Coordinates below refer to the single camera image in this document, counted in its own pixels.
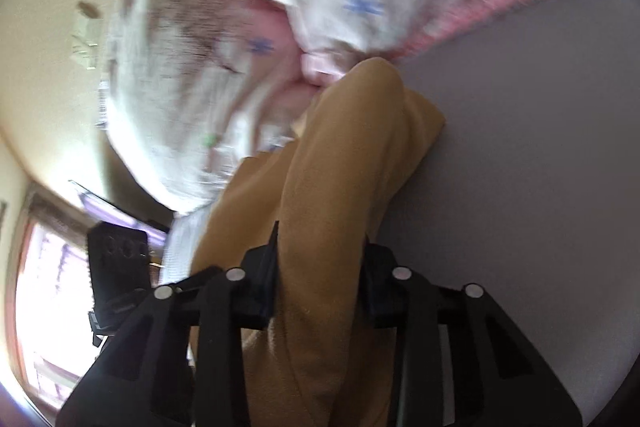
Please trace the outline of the beige wall switch plate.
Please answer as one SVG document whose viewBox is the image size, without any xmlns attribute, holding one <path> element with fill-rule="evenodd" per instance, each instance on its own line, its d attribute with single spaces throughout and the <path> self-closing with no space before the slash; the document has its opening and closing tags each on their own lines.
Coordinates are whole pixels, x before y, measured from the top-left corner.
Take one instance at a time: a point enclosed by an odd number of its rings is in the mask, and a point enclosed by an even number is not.
<svg viewBox="0 0 640 427">
<path fill-rule="evenodd" d="M 102 14 L 91 3 L 79 1 L 74 9 L 70 34 L 70 58 L 85 69 L 96 69 L 101 38 Z"/>
</svg>

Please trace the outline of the white tree-print pillow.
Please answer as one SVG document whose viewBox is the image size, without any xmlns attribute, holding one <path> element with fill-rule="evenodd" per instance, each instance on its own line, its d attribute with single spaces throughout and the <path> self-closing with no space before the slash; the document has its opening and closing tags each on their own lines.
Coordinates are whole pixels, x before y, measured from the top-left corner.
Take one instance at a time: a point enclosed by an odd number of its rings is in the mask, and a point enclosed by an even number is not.
<svg viewBox="0 0 640 427">
<path fill-rule="evenodd" d="M 178 213 L 214 200 L 243 159 L 288 141 L 318 91 L 269 0 L 119 0 L 103 87 L 111 146 Z"/>
</svg>

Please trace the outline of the tan small garment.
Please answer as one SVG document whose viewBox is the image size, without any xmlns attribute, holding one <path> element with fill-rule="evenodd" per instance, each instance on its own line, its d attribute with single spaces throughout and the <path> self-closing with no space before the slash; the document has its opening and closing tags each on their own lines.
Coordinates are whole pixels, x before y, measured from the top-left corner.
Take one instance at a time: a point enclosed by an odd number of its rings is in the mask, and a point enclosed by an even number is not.
<svg viewBox="0 0 640 427">
<path fill-rule="evenodd" d="M 395 334 L 357 309 L 364 244 L 436 141 L 442 113 L 375 57 L 324 90 L 282 150 L 242 162 L 191 269 L 232 268 L 278 241 L 276 313 L 242 336 L 255 426 L 382 426 Z"/>
</svg>

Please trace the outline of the window with wooden frame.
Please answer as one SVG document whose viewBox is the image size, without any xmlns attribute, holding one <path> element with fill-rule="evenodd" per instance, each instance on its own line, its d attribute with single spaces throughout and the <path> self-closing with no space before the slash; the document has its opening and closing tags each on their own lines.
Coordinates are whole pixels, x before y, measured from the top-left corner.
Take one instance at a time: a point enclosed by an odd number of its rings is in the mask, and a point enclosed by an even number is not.
<svg viewBox="0 0 640 427">
<path fill-rule="evenodd" d="M 93 308 L 87 233 L 100 220 L 35 188 L 18 217 L 10 257 L 8 340 L 12 371 L 48 421 L 99 354 L 92 344 Z M 165 234 L 148 234 L 152 280 L 160 272 Z"/>
</svg>

